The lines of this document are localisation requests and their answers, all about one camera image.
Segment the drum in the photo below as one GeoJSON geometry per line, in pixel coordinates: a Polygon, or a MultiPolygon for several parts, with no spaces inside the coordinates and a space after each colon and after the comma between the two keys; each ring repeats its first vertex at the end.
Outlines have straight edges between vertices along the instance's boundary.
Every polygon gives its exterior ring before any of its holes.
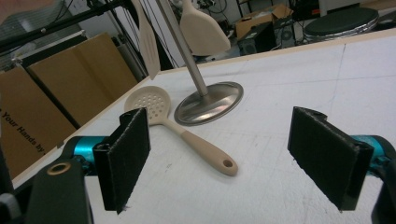
{"type": "Polygon", "coordinates": [[[378,17],[377,10],[365,7],[337,11],[309,23],[304,28],[304,37],[308,42],[319,42],[358,35],[372,30],[378,17]]]}

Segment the slotted spoon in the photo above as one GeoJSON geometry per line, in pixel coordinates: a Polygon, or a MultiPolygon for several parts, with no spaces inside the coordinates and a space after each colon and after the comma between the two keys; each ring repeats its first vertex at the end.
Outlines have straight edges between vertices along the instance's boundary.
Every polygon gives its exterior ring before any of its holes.
{"type": "Polygon", "coordinates": [[[126,100],[125,111],[146,107],[148,124],[164,125],[190,145],[207,163],[226,175],[236,175],[236,162],[218,147],[213,146],[201,137],[185,130],[168,119],[171,100],[168,93],[159,87],[147,86],[134,91],[126,100]]]}

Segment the white tabletop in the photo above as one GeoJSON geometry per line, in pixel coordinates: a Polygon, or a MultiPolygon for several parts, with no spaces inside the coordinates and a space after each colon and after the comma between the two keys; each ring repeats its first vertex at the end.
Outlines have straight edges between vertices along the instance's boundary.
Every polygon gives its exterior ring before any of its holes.
{"type": "MultiPolygon", "coordinates": [[[[237,176],[219,173],[176,134],[153,126],[148,160],[124,212],[105,211],[97,177],[86,177],[95,223],[371,223],[379,179],[367,176],[356,210],[340,213],[287,150],[294,106],[326,114],[345,133],[381,135],[396,146],[396,30],[368,36],[202,65],[206,85],[233,81],[245,94],[224,117],[186,129],[227,152],[237,176]]],[[[168,91],[170,119],[196,91],[186,69],[139,87],[147,85],[168,91]]],[[[111,134],[129,94],[77,134],[111,134]]]]}

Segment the cardboard sheet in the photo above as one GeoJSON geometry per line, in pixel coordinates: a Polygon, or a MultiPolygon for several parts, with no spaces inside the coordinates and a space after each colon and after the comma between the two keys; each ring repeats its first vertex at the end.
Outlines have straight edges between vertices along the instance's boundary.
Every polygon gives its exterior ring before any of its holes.
{"type": "Polygon", "coordinates": [[[107,34],[32,64],[29,71],[80,126],[137,83],[107,34]]]}
{"type": "Polygon", "coordinates": [[[76,131],[21,68],[0,74],[1,144],[12,177],[76,131]]]}

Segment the beige handle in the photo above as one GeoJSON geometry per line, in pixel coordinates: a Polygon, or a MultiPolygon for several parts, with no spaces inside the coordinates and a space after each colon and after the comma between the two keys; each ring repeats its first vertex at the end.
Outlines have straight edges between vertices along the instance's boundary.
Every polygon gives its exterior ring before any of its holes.
{"type": "Polygon", "coordinates": [[[195,151],[211,166],[225,175],[236,175],[238,165],[227,153],[213,146],[197,135],[186,131],[181,138],[188,143],[195,151]]]}

